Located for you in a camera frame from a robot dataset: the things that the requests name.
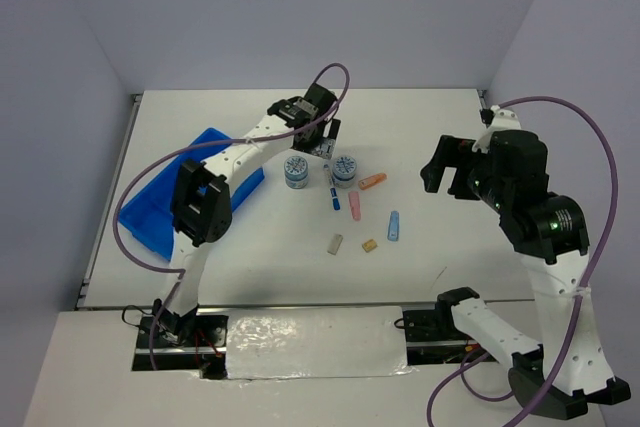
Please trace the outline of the blue cleaning gel jar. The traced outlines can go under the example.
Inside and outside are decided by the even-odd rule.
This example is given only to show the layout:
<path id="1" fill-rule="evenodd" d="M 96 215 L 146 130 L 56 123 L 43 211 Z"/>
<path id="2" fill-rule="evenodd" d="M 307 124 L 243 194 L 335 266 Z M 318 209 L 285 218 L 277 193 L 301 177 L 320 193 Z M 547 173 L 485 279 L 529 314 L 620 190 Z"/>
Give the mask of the blue cleaning gel jar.
<path id="1" fill-rule="evenodd" d="M 290 156 L 284 162 L 285 184 L 291 189 L 302 189 L 308 184 L 308 162 L 301 156 Z"/>

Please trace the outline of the blue white whiteboard marker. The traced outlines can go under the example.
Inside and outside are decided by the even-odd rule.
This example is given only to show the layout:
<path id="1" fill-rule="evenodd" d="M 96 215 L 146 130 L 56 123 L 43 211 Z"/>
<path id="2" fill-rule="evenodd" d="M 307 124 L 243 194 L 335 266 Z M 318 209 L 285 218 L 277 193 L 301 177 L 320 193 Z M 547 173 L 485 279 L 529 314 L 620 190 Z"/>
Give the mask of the blue white whiteboard marker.
<path id="1" fill-rule="evenodd" d="M 334 178 L 333 178 L 331 169 L 327 163 L 323 165 L 323 172 L 324 172 L 326 181 L 328 183 L 333 210 L 339 211 L 341 209 L 341 205 L 338 198 L 337 189 L 334 183 Z"/>

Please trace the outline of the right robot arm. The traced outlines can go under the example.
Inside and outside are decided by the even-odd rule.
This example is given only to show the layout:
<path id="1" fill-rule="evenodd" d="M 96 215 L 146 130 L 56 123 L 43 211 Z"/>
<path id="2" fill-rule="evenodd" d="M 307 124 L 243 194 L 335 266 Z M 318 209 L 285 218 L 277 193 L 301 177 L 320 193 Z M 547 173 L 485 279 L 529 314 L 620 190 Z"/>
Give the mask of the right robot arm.
<path id="1" fill-rule="evenodd" d="M 591 405 L 629 400 L 629 384 L 606 359 L 592 303 L 590 279 L 603 244 L 590 242 L 579 204 L 550 190 L 547 146 L 521 126 L 514 103 L 485 109 L 481 118 L 485 131 L 476 139 L 442 136 L 420 175 L 435 193 L 453 169 L 449 194 L 497 214 L 530 280 L 541 338 L 511 326 L 468 287 L 438 297 L 436 330 L 446 338 L 468 336 L 483 358 L 506 370 L 520 405 L 513 425 L 531 415 L 572 420 Z"/>

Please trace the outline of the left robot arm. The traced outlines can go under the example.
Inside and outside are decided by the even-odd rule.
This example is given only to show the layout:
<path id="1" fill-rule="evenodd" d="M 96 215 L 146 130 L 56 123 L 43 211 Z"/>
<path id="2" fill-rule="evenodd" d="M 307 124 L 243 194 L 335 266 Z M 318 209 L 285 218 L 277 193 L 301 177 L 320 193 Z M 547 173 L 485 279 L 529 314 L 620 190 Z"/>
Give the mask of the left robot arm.
<path id="1" fill-rule="evenodd" d="M 199 285 L 213 243 L 232 223 L 232 197 L 271 158 L 294 149 L 311 152 L 324 140 L 327 116 L 340 98 L 314 82 L 304 95 L 272 104 L 238 143 L 202 161 L 180 165 L 170 204 L 173 249 L 169 267 L 176 280 L 166 283 L 164 299 L 152 313 L 160 334 L 175 346 L 189 343 L 196 332 Z"/>

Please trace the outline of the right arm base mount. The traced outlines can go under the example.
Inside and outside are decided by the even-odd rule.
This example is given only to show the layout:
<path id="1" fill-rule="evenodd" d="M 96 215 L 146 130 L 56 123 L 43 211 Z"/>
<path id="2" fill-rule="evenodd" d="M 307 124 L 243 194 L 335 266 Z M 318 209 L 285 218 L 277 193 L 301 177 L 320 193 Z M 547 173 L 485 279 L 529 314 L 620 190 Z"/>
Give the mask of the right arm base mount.
<path id="1" fill-rule="evenodd" d="M 468 353 L 472 360 L 480 356 L 475 353 L 479 344 L 456 330 L 435 304 L 403 309 L 393 325 L 404 333 L 410 366 L 458 364 Z"/>

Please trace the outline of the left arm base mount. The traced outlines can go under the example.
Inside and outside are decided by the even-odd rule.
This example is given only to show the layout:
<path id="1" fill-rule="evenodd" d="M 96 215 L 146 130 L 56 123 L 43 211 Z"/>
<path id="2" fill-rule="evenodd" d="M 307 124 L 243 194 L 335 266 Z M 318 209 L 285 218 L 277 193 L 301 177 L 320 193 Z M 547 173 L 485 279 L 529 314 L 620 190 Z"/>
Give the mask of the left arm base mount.
<path id="1" fill-rule="evenodd" d="M 124 307 L 120 318 L 136 331 L 134 372 L 188 371 L 206 380 L 228 377 L 227 315 L 196 315 L 180 334 L 161 323 L 152 329 L 152 312 L 138 306 Z"/>

